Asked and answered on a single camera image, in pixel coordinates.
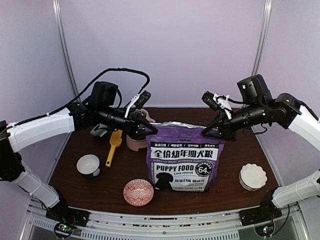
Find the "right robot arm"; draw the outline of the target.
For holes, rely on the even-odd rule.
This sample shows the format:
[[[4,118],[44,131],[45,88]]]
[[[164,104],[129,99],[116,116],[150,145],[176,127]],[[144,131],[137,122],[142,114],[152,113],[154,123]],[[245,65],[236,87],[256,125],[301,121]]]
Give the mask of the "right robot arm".
[[[235,141],[237,131],[252,126],[277,123],[286,130],[299,135],[316,150],[320,148],[320,119],[301,100],[289,93],[281,93],[273,98],[262,75],[247,77],[237,83],[245,107],[231,110],[227,104],[230,98],[209,91],[202,101],[213,111],[220,111],[201,132],[204,137]],[[269,191],[256,210],[259,220],[268,220],[276,209],[281,209],[299,200],[305,200],[320,194],[320,172],[316,170],[310,176],[287,186]]]

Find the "purple puppy food bag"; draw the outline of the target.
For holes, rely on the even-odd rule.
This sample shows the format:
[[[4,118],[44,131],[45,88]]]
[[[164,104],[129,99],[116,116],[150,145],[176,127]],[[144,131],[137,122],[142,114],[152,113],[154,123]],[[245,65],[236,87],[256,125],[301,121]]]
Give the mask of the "purple puppy food bag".
[[[207,192],[217,177],[224,140],[202,135],[203,126],[176,121],[154,123],[146,164],[156,190]]]

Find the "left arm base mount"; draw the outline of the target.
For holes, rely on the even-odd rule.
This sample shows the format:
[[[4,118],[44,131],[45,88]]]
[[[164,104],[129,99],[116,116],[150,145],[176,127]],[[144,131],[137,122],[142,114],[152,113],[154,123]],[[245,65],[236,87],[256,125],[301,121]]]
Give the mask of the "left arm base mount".
[[[69,208],[68,215],[63,216],[53,227],[53,233],[58,239],[69,238],[79,227],[86,227],[90,213],[86,210]]]

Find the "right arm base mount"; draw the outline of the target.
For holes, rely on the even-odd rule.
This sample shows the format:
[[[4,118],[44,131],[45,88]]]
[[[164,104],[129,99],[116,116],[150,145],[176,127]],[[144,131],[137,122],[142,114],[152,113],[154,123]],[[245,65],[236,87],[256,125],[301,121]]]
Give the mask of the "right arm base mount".
[[[274,207],[254,207],[239,212],[242,226],[257,225],[254,227],[255,233],[262,238],[272,238],[278,234],[287,223],[291,213],[288,205],[288,212],[282,225],[277,228],[275,219],[280,218],[282,211]]]

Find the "yellow plastic scoop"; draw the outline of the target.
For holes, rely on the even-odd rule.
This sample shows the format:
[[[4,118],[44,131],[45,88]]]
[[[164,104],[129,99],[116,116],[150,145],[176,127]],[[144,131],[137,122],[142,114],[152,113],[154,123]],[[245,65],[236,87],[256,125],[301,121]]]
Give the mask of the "yellow plastic scoop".
[[[117,130],[117,131],[114,131],[110,137],[110,140],[109,140],[110,150],[105,163],[105,166],[108,168],[110,168],[112,165],[112,161],[113,161],[113,157],[116,149],[120,147],[122,144],[122,140],[123,140],[122,134],[123,134],[122,130]]]

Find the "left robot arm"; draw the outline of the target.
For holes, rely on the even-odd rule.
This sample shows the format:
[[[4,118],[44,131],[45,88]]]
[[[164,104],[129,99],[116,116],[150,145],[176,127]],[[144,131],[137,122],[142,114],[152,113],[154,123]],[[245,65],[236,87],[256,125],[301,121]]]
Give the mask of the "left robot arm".
[[[105,125],[122,131],[121,137],[154,135],[157,128],[139,112],[112,108],[118,86],[98,81],[91,95],[83,102],[71,102],[56,113],[47,113],[30,121],[0,123],[0,179],[13,182],[37,198],[61,222],[72,218],[72,211],[62,194],[44,183],[22,164],[20,151],[32,144],[54,136]]]

